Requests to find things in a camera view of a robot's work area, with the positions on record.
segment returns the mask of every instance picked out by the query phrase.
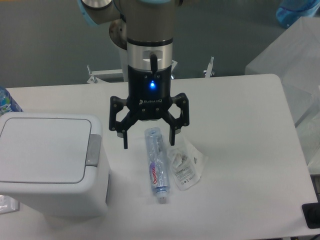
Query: blue led light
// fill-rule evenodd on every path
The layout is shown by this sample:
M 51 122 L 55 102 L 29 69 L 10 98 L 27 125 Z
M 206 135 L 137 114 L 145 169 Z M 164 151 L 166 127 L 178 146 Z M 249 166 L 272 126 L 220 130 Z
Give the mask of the blue led light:
M 155 81 L 151 81 L 151 83 L 150 83 L 150 89 L 151 90 L 155 90 L 156 89 L 156 84 L 155 84 Z

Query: blue container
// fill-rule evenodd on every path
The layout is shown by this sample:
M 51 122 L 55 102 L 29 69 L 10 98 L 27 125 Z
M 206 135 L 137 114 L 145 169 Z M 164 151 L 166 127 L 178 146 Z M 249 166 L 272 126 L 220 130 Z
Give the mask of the blue container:
M 0 86 L 0 116 L 9 112 L 23 112 L 8 90 Z
M 313 17 L 319 6 L 320 0 L 283 0 L 276 11 L 276 19 L 287 29 L 300 17 Z

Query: robotic arm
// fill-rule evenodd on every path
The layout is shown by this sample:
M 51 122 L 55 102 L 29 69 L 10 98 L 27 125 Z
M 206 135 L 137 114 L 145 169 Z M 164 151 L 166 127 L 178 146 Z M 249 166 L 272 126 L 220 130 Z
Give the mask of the robotic arm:
M 183 0 L 78 0 L 82 14 L 92 25 L 122 19 L 121 39 L 128 55 L 127 99 L 110 98 L 109 130 L 116 131 L 128 148 L 129 128 L 138 120 L 164 119 L 170 126 L 169 141 L 189 125 L 189 101 L 184 93 L 170 96 L 174 17 Z M 180 116 L 169 113 L 172 104 Z M 125 106 L 128 114 L 117 121 Z

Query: cable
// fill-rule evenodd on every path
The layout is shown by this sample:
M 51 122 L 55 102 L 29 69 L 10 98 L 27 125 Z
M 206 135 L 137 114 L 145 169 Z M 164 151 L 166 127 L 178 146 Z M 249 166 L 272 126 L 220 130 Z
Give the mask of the cable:
M 310 240 L 316 240 L 318 237 L 320 237 L 320 234 L 315 235 L 314 237 L 310 238 Z

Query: plastic water bottle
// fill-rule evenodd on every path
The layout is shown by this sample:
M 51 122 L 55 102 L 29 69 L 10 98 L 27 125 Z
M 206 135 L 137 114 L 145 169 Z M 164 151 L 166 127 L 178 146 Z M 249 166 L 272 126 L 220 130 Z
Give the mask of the plastic water bottle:
M 165 203 L 170 190 L 167 168 L 167 155 L 161 130 L 158 127 L 145 130 L 146 150 L 148 154 L 151 190 L 160 203 Z
M 283 0 L 276 11 L 276 18 L 284 28 L 289 28 L 300 17 L 313 17 L 320 0 Z
M 0 86 L 0 115 L 9 112 L 23 112 L 8 90 Z

